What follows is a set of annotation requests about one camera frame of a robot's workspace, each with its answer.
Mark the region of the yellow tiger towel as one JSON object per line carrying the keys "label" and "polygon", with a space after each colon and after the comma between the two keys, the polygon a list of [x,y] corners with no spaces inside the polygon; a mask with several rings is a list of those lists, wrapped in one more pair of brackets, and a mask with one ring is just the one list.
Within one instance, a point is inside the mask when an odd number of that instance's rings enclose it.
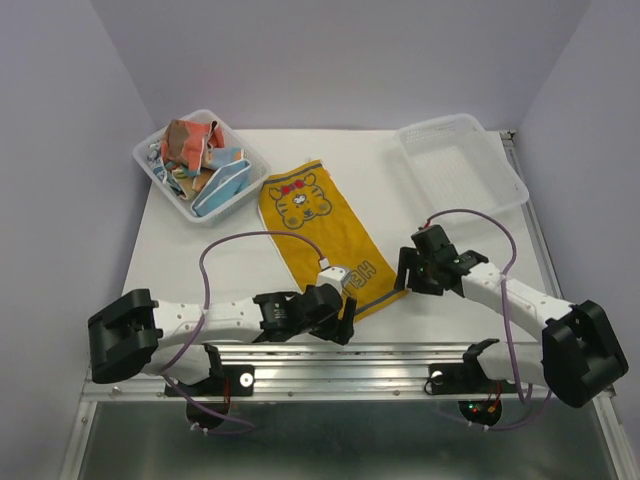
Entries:
{"label": "yellow tiger towel", "polygon": [[395,288],[396,271],[321,161],[268,177],[258,205],[267,230],[301,235],[317,245],[332,266],[351,270],[343,294],[356,299],[357,321],[406,295]]}

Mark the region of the light blue polka dot towel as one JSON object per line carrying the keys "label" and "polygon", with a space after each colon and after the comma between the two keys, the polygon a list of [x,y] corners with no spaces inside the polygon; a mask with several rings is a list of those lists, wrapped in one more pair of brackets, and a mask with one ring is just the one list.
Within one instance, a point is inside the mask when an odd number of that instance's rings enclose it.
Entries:
{"label": "light blue polka dot towel", "polygon": [[209,215],[249,185],[251,164],[243,149],[225,147],[212,153],[212,161],[207,166],[212,176],[191,204],[191,210],[197,217]]}

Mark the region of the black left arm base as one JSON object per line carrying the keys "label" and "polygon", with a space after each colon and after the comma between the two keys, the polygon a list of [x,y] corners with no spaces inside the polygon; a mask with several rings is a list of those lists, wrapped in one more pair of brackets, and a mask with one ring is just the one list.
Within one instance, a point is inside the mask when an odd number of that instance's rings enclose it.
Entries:
{"label": "black left arm base", "polygon": [[191,397],[250,397],[255,384],[255,368],[250,364],[223,365],[222,370],[194,385],[186,385],[171,378],[180,390]]}

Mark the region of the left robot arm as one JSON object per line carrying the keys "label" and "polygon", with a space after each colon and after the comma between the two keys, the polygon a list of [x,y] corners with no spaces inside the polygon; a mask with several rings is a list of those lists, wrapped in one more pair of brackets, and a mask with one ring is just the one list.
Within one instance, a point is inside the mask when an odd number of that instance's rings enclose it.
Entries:
{"label": "left robot arm", "polygon": [[330,284],[209,307],[158,301],[136,289],[89,319],[91,378],[116,384],[141,373],[166,375],[210,394],[222,384],[215,346],[283,343],[301,334],[345,345],[356,305]]}

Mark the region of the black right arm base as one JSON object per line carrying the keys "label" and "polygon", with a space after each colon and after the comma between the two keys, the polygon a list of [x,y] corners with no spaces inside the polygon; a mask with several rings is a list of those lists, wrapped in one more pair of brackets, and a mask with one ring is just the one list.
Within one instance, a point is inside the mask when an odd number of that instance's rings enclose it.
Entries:
{"label": "black right arm base", "polygon": [[423,386],[427,395],[515,394],[516,387],[506,380],[490,380],[481,370],[463,363],[435,363]]}

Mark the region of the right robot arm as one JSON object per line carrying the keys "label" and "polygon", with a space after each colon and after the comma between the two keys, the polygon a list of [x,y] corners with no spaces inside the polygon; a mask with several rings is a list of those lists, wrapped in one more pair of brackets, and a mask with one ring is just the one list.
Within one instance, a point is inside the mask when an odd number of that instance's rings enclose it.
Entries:
{"label": "right robot arm", "polygon": [[470,345],[461,362],[436,366],[432,394],[484,393],[495,382],[527,384],[580,408],[628,373],[626,356],[597,303],[570,303],[509,279],[486,256],[458,252],[439,225],[419,230],[412,241],[399,251],[396,288],[437,296],[451,291],[502,315],[533,339],[523,345],[498,339]]}

